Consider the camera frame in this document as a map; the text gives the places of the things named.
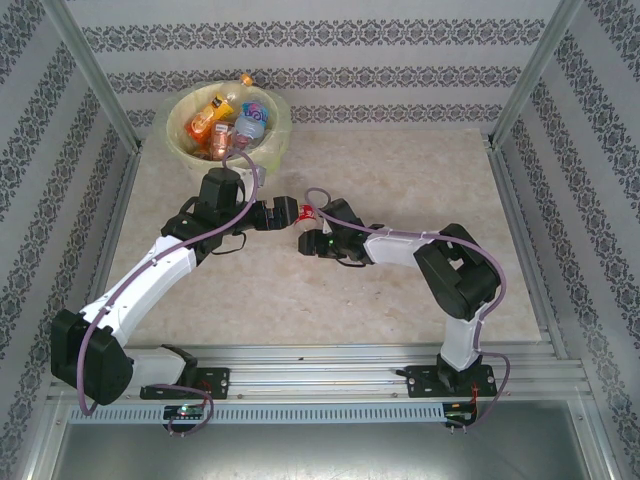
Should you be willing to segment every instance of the wall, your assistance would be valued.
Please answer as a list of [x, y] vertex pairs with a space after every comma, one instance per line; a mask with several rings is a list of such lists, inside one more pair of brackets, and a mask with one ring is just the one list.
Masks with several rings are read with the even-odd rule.
[[571, 356], [640, 478], [640, 1], [589, 0], [503, 145]]
[[85, 304], [129, 154], [34, 0], [0, 1], [0, 478], [50, 380], [49, 324]]
[[75, 0], [141, 135], [163, 99], [249, 71], [296, 128], [489, 133], [558, 0]]

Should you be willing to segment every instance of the beige floor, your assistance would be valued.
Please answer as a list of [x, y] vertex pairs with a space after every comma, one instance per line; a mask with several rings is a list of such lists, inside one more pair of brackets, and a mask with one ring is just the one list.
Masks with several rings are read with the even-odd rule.
[[[486, 340], [539, 340], [527, 289], [477, 130], [294, 132], [260, 199], [303, 199], [310, 186], [344, 197], [366, 224], [440, 230], [464, 225], [502, 263], [509, 289]], [[109, 285], [197, 194], [153, 137], [140, 168]], [[238, 239], [225, 240], [234, 246]], [[350, 269], [298, 254], [293, 229], [250, 232], [242, 252], [210, 257], [142, 320], [132, 345], [410, 343], [444, 339], [445, 315], [417, 269]]]

